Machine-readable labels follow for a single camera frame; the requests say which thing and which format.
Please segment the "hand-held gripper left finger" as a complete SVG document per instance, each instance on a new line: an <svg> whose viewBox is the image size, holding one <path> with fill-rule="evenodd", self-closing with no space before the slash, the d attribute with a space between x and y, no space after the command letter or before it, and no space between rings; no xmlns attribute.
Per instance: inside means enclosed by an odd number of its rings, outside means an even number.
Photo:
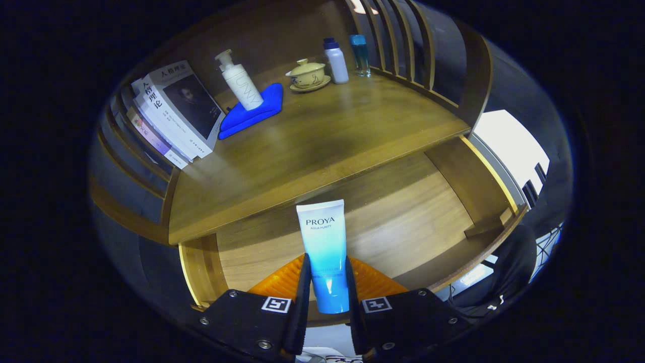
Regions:
<svg viewBox="0 0 645 363"><path fill-rule="evenodd" d="M234 362L295 362L308 321L311 268L304 254L295 298L229 289L194 319L194 333Z"/></svg>

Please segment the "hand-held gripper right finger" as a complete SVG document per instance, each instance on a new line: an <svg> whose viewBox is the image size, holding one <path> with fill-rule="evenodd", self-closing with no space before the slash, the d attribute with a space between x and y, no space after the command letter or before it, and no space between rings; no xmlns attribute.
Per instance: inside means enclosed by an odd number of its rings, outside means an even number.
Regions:
<svg viewBox="0 0 645 363"><path fill-rule="evenodd" d="M346 283L353 349L363 361L427 361L474 329L465 315L427 288L359 299L350 257Z"/></svg>

